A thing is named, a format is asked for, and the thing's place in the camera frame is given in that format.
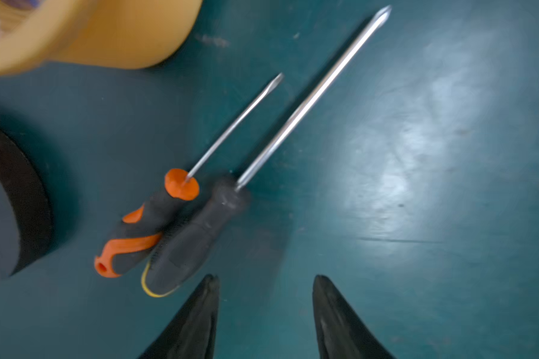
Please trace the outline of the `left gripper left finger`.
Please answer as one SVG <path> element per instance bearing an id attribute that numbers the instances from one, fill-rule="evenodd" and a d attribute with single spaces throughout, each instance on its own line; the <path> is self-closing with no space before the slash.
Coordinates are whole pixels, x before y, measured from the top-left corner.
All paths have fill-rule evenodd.
<path id="1" fill-rule="evenodd" d="M 141 358 L 214 357 L 219 312 L 219 278 L 206 275 Z"/>

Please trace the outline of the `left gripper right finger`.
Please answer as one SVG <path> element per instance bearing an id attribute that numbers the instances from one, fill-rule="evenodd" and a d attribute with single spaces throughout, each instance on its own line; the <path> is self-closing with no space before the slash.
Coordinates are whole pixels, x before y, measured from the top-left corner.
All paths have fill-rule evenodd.
<path id="1" fill-rule="evenodd" d="M 327 276 L 315 277 L 312 301 L 321 358 L 393 357 Z"/>

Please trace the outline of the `black screwdriver yellow cap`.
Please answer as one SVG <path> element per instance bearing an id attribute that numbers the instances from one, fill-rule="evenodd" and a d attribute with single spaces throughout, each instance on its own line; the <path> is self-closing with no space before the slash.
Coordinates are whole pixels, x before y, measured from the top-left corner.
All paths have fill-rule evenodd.
<path id="1" fill-rule="evenodd" d="M 249 205 L 251 196 L 246 186 L 296 129 L 357 52 L 385 25 L 391 12 L 392 6 L 387 5 L 372 16 L 365 28 L 237 180 L 219 181 L 203 208 L 184 225 L 166 231 L 142 273 L 141 284 L 146 294 L 153 298 L 168 296 L 203 266 L 225 226 Z"/>

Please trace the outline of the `orange black stubby screwdriver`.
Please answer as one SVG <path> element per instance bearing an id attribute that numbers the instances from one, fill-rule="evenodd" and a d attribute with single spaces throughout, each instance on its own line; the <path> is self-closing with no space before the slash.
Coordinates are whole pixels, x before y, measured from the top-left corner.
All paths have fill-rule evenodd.
<path id="1" fill-rule="evenodd" d="M 219 146 L 236 130 L 248 114 L 284 79 L 278 74 L 256 98 L 233 120 L 208 148 L 190 171 L 169 170 L 161 187 L 139 209 L 125 215 L 115 226 L 102 251 L 94 258 L 94 269 L 105 278 L 118 278 L 140 263 L 163 237 L 177 213 L 200 193 L 196 173 Z"/>

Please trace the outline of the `yellow plastic storage box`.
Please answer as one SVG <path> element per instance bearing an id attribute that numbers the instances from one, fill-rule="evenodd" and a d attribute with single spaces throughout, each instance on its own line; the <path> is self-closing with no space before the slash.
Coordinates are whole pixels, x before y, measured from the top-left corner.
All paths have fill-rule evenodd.
<path id="1" fill-rule="evenodd" d="M 48 61 L 138 70 L 175 53 L 201 1 L 0 1 L 0 76 Z"/>

